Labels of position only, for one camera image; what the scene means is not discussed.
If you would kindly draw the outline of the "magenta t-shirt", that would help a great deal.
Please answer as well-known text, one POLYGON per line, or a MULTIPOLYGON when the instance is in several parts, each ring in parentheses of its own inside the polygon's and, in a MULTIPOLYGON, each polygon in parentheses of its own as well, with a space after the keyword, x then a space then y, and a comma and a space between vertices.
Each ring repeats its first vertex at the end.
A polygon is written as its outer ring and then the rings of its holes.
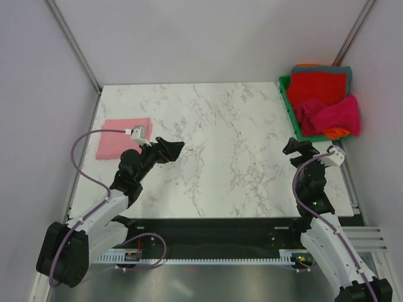
POLYGON ((330 127, 341 127, 358 137, 360 134, 360 111, 357 99, 348 95, 338 104, 328 106, 311 119, 313 125, 322 134, 330 127))

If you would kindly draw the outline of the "light pink t-shirt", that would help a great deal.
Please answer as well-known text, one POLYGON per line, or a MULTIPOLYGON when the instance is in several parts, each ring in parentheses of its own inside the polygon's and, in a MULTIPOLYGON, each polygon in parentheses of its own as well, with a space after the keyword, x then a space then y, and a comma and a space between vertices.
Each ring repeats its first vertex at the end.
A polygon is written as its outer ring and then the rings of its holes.
MULTIPOLYGON (((152 123, 149 118, 137 119, 108 119, 101 126, 102 129, 123 130, 133 129, 136 126, 144 126, 146 128, 146 139, 150 140, 152 134, 152 123)), ((140 146, 135 143, 129 135, 122 133, 102 132, 98 149, 96 151, 96 160, 115 160, 120 159, 121 154, 129 149, 134 149, 141 153, 140 146)))

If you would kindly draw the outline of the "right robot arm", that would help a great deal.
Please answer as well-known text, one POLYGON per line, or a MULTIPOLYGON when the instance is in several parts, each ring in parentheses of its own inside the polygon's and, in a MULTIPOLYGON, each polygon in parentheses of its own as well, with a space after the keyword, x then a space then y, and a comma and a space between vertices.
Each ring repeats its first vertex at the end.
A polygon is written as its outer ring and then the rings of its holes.
POLYGON ((362 261, 340 224, 324 187, 326 169, 339 167, 345 152, 331 145, 320 153, 310 141, 289 138, 285 155, 299 152, 290 159, 296 168, 292 192, 300 218, 288 232, 294 247, 305 247, 331 285, 335 301, 391 301, 393 289, 386 279, 379 279, 362 261))

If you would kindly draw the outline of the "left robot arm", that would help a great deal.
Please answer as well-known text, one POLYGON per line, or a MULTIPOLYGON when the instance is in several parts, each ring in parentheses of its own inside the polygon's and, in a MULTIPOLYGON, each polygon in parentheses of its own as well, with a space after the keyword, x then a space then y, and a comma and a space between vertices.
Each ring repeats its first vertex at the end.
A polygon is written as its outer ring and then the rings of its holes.
POLYGON ((53 222, 46 231, 36 270, 48 277, 51 287, 73 288, 86 275, 89 266, 113 247, 133 247, 138 232, 121 213, 139 198, 142 180, 156 164, 178 159, 184 142, 155 142, 138 138, 140 150, 128 149, 120 156, 118 170, 106 194, 95 206, 66 223, 53 222))

